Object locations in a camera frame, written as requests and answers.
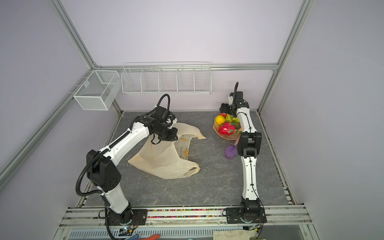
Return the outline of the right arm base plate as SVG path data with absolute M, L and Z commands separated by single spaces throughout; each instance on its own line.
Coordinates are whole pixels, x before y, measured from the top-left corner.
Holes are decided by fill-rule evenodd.
M 226 208 L 223 211 L 228 224 L 264 224 L 267 222 L 265 209 L 241 210 L 240 207 Z

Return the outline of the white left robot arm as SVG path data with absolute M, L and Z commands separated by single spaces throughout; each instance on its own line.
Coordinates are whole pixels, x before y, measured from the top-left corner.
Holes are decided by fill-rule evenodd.
M 114 219 L 118 225 L 129 225 L 134 218 L 132 206 L 121 188 L 122 175 L 118 170 L 120 161 L 140 141 L 152 136 L 159 142 L 174 142 L 178 139 L 175 115 L 167 108 L 157 106 L 152 111 L 138 115 L 129 128 L 116 140 L 100 149 L 87 154 L 87 165 L 81 173 L 86 176 L 107 207 L 106 219 Z

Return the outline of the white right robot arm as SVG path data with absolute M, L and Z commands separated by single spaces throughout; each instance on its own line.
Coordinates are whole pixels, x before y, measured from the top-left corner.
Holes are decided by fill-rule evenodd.
M 239 118 L 242 133 L 237 144 L 237 152 L 243 165 L 243 192 L 239 206 L 238 220 L 244 223 L 263 223 L 264 208 L 257 191 L 256 164 L 260 153 L 262 134 L 255 128 L 250 114 L 249 103 L 243 93 L 234 91 L 229 102 L 222 104 L 220 112 Z

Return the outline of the green chayote fruit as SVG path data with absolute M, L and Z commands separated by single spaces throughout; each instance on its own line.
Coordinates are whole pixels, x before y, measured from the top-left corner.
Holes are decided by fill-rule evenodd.
M 240 124 L 239 118 L 229 114 L 226 115 L 226 122 Z

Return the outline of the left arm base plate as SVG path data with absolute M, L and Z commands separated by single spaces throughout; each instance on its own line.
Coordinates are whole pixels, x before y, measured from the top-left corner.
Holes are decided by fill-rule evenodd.
M 142 226 L 146 224 L 147 209 L 128 209 L 121 214 L 107 211 L 106 219 L 109 226 Z

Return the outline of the cream plastic bag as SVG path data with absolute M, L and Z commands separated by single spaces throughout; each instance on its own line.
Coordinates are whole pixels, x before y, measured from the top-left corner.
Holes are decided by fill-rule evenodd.
M 171 180 L 188 178 L 200 171 L 199 164 L 189 161 L 189 149 L 193 138 L 206 137 L 194 126 L 176 123 L 178 140 L 157 145 L 147 140 L 140 151 L 128 163 L 156 177 Z

